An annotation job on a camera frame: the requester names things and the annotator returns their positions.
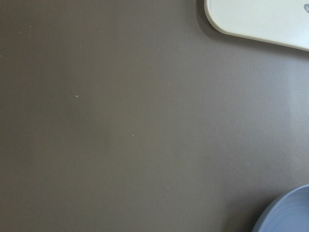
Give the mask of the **blue plate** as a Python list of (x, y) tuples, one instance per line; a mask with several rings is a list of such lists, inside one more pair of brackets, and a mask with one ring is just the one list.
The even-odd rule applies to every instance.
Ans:
[(254, 232), (307, 232), (309, 186), (297, 187), (271, 202), (253, 227)]

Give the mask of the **cream rabbit tray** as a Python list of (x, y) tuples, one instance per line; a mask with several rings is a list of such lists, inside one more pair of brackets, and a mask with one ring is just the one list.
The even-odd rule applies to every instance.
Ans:
[(223, 34), (309, 49), (307, 0), (206, 0), (204, 11)]

